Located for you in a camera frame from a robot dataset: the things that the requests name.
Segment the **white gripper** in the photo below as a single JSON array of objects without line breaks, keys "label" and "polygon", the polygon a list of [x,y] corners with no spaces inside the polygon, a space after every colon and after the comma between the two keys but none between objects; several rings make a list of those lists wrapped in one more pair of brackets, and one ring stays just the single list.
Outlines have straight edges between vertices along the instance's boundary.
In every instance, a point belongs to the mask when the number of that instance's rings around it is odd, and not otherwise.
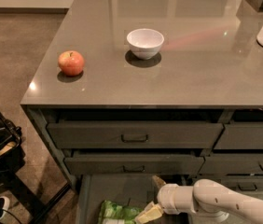
[{"label": "white gripper", "polygon": [[177,184],[166,184],[159,176],[153,175],[152,180],[157,188],[158,203],[150,202],[145,209],[135,217],[137,224],[146,224],[156,220],[163,215],[179,215],[180,213],[195,214],[195,200],[191,186],[178,186]]}]

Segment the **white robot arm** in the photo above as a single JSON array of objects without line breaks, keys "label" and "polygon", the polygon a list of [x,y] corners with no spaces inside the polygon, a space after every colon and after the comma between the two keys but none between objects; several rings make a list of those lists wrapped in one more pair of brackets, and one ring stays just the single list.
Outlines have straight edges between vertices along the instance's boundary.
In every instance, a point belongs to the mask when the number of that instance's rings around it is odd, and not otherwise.
[{"label": "white robot arm", "polygon": [[157,203],[149,203],[135,218],[146,224],[167,215],[187,213],[222,222],[229,214],[245,218],[252,224],[263,224],[263,200],[240,194],[210,179],[198,180],[193,186],[163,183]]}]

